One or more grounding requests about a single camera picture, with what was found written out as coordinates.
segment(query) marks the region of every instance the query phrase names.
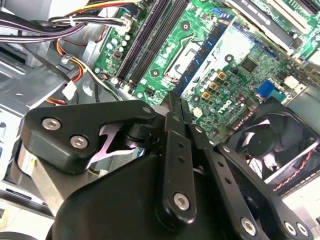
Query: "chip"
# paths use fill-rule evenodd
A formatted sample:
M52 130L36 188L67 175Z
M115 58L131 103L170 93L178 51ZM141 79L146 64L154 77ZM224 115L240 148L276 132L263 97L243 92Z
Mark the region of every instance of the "chip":
M204 98L205 100L208 100L211 97L211 95L205 91L201 97Z
M225 74L223 71L219 71L218 78L221 80L225 80L227 77L227 74Z
M247 70L249 73L252 73L256 67L258 66L257 63L252 61L250 58L246 57L242 63L240 64L241 67L243 67L245 70Z
M211 83L209 88L211 88L212 90L216 90L218 88L218 85L216 83Z

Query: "black metal arm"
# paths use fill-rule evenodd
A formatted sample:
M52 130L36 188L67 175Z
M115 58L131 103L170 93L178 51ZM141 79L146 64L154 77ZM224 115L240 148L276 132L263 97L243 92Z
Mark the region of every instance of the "black metal arm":
M48 239L313 239L237 153L213 148L185 100L169 92L156 109L134 100L25 117L24 147L59 174L85 172L97 153L146 149L68 197Z

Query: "screw head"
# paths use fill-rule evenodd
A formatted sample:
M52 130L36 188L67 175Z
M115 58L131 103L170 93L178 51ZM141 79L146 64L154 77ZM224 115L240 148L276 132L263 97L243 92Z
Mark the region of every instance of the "screw head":
M88 140L83 136L73 136L70 143L76 149L85 149L88 146Z
M289 233L291 233L294 236L297 235L295 228L289 222L285 221L284 225Z
M197 130L199 133L202 133L202 132L203 132L203 130L202 130L201 127L199 127L199 126L195 126L195 130Z
M177 192L173 197L175 205L182 211L187 211L190 208L189 199L182 193Z
M303 235L305 235L306 237L309 236L307 229L301 223L298 222L296 225Z
M61 123L57 119L46 118L42 121L42 126L47 130L56 131L61 128Z
M145 112L148 113L148 114L151 113L151 110L150 110L148 107L146 107L146 106L144 106L142 109L143 109L143 111L145 111Z
M241 218L241 225L243 229L251 236L255 236L257 231L255 225L246 217Z
M227 146L223 146L223 150L225 150L227 153L231 153L230 148L228 148Z

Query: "black fan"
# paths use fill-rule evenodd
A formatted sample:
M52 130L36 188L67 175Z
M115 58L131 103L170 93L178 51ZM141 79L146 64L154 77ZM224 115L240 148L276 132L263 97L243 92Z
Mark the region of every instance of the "black fan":
M313 133L287 108L270 99L229 138L228 144L255 164L253 170L265 180L309 148L310 139L316 140Z

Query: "wire bundle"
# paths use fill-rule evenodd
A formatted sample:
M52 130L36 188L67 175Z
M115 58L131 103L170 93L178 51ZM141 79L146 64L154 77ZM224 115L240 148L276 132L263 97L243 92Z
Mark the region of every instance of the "wire bundle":
M107 7L123 7L140 2L141 0L112 0L90 2L74 10L65 17L53 17L48 21L33 20L27 21L18 16L0 12L0 27L18 30L18 35L0 35L0 42L4 43L41 43L54 41L82 30L86 24L100 24L112 27L121 27L124 23L120 19L100 17L101 9Z
M56 46L56 50L58 51L58 53L61 55L61 56L64 56L67 54L66 51L63 50L63 48L60 46L59 44L59 41L57 40L55 42L55 46ZM73 63L77 64L78 67L79 67L79 75L77 77L75 77L73 79L73 82L76 82L78 81L85 72L87 72L90 77L93 79L93 81L99 85L100 87L102 87L105 91L107 91L108 93L110 93L116 100L118 101L122 101L123 99L117 94L115 93L107 84L105 84L101 79L99 79L95 73L84 63L82 62L81 60L79 60L78 58L76 57L72 57L70 58L70 61L72 61ZM98 95L97 95L97 88L95 88L95 94L96 94L96 101L99 102L99 98L98 98Z

